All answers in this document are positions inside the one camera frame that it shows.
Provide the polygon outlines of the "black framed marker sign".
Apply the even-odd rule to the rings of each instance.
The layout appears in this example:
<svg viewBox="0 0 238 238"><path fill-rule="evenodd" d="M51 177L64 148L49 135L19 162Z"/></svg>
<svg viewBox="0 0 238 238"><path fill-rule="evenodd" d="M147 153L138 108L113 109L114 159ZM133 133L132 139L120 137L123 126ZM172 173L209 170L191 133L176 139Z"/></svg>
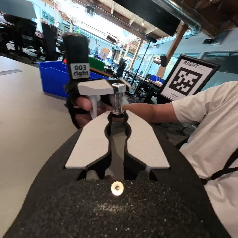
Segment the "black framed marker sign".
<svg viewBox="0 0 238 238"><path fill-rule="evenodd" d="M197 94L219 68L219 64L180 55L157 93L157 104Z"/></svg>

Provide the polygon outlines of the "black hanging panel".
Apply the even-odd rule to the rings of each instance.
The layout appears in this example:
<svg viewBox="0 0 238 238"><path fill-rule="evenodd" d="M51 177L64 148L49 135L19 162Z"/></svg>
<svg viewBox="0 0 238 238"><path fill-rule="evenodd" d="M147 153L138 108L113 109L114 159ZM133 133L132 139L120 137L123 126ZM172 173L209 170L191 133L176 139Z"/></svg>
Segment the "black hanging panel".
<svg viewBox="0 0 238 238"><path fill-rule="evenodd" d="M179 19L151 0L115 0L115 2L170 36L174 35L180 24Z"/></svg>

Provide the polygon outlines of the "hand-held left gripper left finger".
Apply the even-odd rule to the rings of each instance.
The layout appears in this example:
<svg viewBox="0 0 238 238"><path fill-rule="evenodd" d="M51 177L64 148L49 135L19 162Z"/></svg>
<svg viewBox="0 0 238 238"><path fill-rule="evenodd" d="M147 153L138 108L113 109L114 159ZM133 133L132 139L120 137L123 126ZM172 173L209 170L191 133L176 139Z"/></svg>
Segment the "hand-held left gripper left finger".
<svg viewBox="0 0 238 238"><path fill-rule="evenodd" d="M112 161L111 152L112 113L105 112L90 121L79 138L65 164L66 169L94 170L105 176Z"/></svg>

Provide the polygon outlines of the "black office chair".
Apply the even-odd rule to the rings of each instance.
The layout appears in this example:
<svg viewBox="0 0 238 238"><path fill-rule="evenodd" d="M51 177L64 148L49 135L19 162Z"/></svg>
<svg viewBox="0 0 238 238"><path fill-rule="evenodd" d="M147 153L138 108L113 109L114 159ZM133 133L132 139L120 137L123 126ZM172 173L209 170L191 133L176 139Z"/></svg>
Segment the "black office chair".
<svg viewBox="0 0 238 238"><path fill-rule="evenodd" d="M57 28L53 25L48 25L41 22L43 31L44 49L46 51L45 61L57 61L64 53L56 51Z"/></svg>
<svg viewBox="0 0 238 238"><path fill-rule="evenodd" d="M37 23L27 19L22 29L22 38L25 48L34 49L37 52L38 47L34 39L36 28Z"/></svg>

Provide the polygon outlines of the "green plastic bin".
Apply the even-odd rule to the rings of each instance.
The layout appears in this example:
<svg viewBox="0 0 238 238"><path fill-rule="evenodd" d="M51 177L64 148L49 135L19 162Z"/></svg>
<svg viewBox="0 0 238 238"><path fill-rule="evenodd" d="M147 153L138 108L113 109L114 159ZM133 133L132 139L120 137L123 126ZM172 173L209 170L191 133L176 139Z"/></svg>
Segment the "green plastic bin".
<svg viewBox="0 0 238 238"><path fill-rule="evenodd" d="M93 57L89 57L89 64L90 67L99 71L103 71L105 67L105 63L103 61Z"/></svg>

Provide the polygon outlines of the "person's right forearm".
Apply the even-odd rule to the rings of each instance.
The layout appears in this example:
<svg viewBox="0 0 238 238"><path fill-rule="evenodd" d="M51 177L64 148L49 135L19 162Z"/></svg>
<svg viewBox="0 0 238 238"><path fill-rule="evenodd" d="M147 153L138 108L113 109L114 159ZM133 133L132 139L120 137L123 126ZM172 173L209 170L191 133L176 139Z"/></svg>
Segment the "person's right forearm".
<svg viewBox="0 0 238 238"><path fill-rule="evenodd" d="M172 103L152 105L133 103L123 105L124 111L130 111L148 123L178 123Z"/></svg>

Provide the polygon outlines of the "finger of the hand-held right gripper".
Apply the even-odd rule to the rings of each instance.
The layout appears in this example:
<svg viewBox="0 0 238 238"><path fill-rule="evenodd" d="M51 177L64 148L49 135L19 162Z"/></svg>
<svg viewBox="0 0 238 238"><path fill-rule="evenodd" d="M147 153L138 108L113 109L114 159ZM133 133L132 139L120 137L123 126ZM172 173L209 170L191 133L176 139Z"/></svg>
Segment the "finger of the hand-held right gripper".
<svg viewBox="0 0 238 238"><path fill-rule="evenodd" d="M81 95L114 94L114 89L107 80L88 80L78 83L77 87Z"/></svg>
<svg viewBox="0 0 238 238"><path fill-rule="evenodd" d="M129 92L131 90L131 85L124 79L109 79L109 83L112 85L114 83L121 83L126 85L126 91Z"/></svg>

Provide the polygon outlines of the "silver hex bolt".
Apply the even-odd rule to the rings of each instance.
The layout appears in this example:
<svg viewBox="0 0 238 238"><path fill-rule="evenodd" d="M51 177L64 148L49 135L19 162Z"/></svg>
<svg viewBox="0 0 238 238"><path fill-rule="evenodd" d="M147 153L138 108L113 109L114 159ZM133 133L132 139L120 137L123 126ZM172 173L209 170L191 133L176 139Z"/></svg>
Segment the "silver hex bolt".
<svg viewBox="0 0 238 238"><path fill-rule="evenodd" d="M123 110L123 97L124 93L126 92L126 85L121 83L114 83L112 84L113 90L114 90L114 102L115 107L114 110Z"/></svg>

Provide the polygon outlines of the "wooden support post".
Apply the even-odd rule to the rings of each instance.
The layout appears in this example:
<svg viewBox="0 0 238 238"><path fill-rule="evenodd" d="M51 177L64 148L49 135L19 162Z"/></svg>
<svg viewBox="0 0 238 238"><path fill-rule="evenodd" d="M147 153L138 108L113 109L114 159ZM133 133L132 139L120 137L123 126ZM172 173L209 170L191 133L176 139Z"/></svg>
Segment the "wooden support post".
<svg viewBox="0 0 238 238"><path fill-rule="evenodd" d="M174 41L172 42L167 54L166 54L166 66L168 65L169 61L171 60L171 57L173 56L175 50L177 49L178 45L180 44L183 36L184 36L184 33L187 31L188 29L188 25L186 23L183 23L178 32L177 32L177 35L174 39Z"/></svg>

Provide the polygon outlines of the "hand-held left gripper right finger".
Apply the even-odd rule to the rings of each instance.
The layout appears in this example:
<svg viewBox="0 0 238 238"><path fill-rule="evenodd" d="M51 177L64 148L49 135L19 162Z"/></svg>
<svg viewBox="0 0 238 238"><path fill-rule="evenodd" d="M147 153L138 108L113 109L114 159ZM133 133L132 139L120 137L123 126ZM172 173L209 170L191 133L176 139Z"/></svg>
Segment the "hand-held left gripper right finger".
<svg viewBox="0 0 238 238"><path fill-rule="evenodd" d="M170 165L153 127L136 114L125 111L124 176L148 176L170 171Z"/></svg>

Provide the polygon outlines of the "person's right hand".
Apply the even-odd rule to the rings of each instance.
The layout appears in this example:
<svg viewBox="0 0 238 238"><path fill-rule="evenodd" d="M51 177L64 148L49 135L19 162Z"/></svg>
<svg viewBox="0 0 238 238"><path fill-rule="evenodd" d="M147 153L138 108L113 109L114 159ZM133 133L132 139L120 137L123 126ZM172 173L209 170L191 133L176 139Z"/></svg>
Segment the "person's right hand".
<svg viewBox="0 0 238 238"><path fill-rule="evenodd" d="M81 129L92 120L90 114L90 111L92 110L92 104L91 101L84 96L80 96L76 100L73 100L73 104L73 108L75 109L83 109L88 111L86 114L75 114L74 116L77 126ZM99 116L106 111L112 112L113 108L105 103L102 103L101 107L97 108L97 115Z"/></svg>

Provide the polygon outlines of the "spiral metal duct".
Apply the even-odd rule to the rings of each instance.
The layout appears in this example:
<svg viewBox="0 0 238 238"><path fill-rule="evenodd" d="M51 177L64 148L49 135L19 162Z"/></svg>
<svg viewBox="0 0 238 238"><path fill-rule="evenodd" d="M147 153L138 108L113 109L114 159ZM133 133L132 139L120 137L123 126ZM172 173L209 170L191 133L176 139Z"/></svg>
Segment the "spiral metal duct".
<svg viewBox="0 0 238 238"><path fill-rule="evenodd" d="M182 6L175 0L154 0L153 2L184 22L191 29L192 36L196 36L201 32L202 20L195 10L189 8L187 5Z"/></svg>

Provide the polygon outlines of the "blue plastic bin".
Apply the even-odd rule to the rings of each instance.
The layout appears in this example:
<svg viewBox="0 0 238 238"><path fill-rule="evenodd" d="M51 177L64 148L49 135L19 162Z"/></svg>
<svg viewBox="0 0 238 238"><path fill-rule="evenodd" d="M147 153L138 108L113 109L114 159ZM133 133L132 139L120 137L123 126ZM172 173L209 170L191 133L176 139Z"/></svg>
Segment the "blue plastic bin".
<svg viewBox="0 0 238 238"><path fill-rule="evenodd" d="M65 85L73 80L82 82L95 81L100 79L108 80L108 78L90 71L89 63L73 63L70 64L71 73L69 73L67 65L62 61L45 61L39 62L39 70L43 91L57 96L68 97L65 91Z"/></svg>

